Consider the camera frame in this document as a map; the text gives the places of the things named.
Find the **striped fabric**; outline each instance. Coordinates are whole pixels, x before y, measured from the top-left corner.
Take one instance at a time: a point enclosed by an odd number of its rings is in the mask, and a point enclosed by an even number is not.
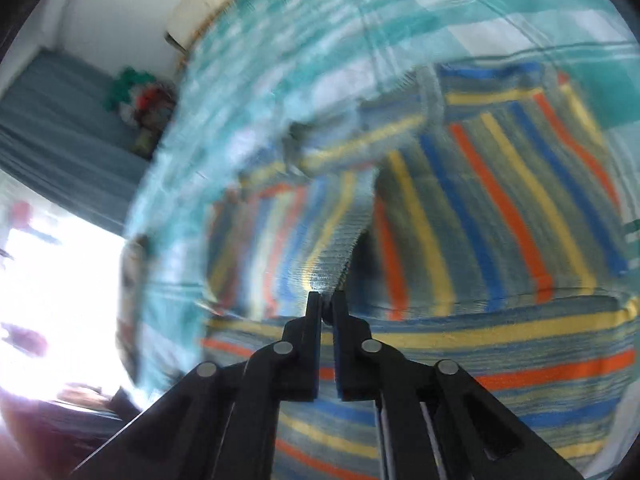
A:
[[[422,79],[442,90],[446,126],[381,165],[372,232],[386,291],[359,301],[399,320],[616,295],[620,201],[602,134],[585,127],[566,77],[527,63]]]
[[[249,319],[303,316],[309,291],[336,288],[369,224],[374,176],[373,168],[326,174],[215,204],[209,301]]]
[[[427,364],[440,358],[459,361],[581,468],[604,445],[615,406],[632,376],[637,314],[633,301],[620,309],[613,299],[583,297],[490,316],[371,323],[375,338],[408,358]],[[203,344],[211,358],[231,364],[278,340],[284,322],[216,318]],[[373,406],[339,402],[332,366],[332,334],[326,330],[319,399],[281,408],[276,478],[378,477]]]
[[[626,271],[621,205],[606,170],[614,163],[574,87],[535,63],[420,68],[384,98],[310,124],[289,148],[258,153],[241,179],[244,202],[275,196],[282,207],[277,225],[241,236],[258,247],[270,240],[266,253],[246,251],[260,272],[234,269],[236,280],[255,280],[264,308],[243,310],[256,303],[236,292],[232,313],[295,314],[277,281],[299,282],[305,268],[282,255],[300,244],[292,226],[304,200],[296,206],[296,193],[327,178],[312,174],[311,162],[319,173],[375,164],[372,235],[360,241],[346,282],[352,309],[408,358],[459,361],[560,454],[586,466],[634,376],[638,304],[619,279]],[[310,183],[290,187],[304,179]],[[331,225],[321,208],[311,209]],[[242,232],[242,221],[236,226]],[[304,232],[310,246],[322,238],[313,227]],[[358,232],[330,244],[344,255]],[[223,238],[242,251],[241,242]],[[254,285],[246,281],[247,296]],[[317,290],[333,290],[325,287]],[[298,305],[308,290],[300,289]],[[281,319],[234,320],[220,311],[228,304],[214,305],[222,315],[202,345],[221,364],[280,337]],[[283,406],[274,475],[375,478],[372,406],[338,403],[329,332],[322,342],[321,397],[311,408]]]
[[[601,473],[610,469],[610,464],[618,464],[622,461],[638,436],[640,429],[638,406],[640,406],[640,380],[635,380],[620,399],[605,447],[588,468],[583,470],[582,474],[585,478],[598,478]]]

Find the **striped blanket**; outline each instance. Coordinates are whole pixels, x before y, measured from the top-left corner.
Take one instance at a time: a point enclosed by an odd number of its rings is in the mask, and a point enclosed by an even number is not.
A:
[[[229,316],[300,315],[308,291],[338,285],[359,239],[346,291],[359,315],[391,321],[372,320],[377,338],[461,362],[585,466],[633,377],[637,304],[620,282],[613,164],[578,94],[539,63],[419,68],[258,152],[239,194],[214,206],[209,357],[229,364],[279,338],[280,322]],[[371,475],[372,406],[336,403],[331,361],[319,402],[283,408],[276,463],[305,456],[313,477],[331,457]]]
[[[639,52],[607,0],[234,0],[130,212],[136,393],[246,358],[284,322],[258,319],[337,283],[379,338],[459,360],[582,468],[634,376]],[[513,64],[510,83],[461,78]],[[458,88],[484,100],[446,102]],[[335,402],[324,342],[322,397],[283,407],[274,474],[375,477],[370,406]]]

